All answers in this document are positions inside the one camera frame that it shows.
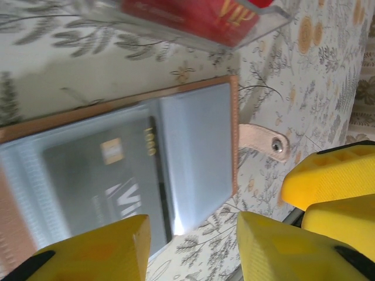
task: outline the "transparent plastic box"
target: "transparent plastic box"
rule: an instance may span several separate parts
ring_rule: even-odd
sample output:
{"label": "transparent plastic box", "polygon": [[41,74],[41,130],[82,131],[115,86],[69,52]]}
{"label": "transparent plastic box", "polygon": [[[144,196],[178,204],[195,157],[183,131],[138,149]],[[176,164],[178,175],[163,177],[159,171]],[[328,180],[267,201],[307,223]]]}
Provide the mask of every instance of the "transparent plastic box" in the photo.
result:
{"label": "transparent plastic box", "polygon": [[154,39],[216,52],[233,51],[293,20],[283,9],[249,0],[73,0],[82,17]]}

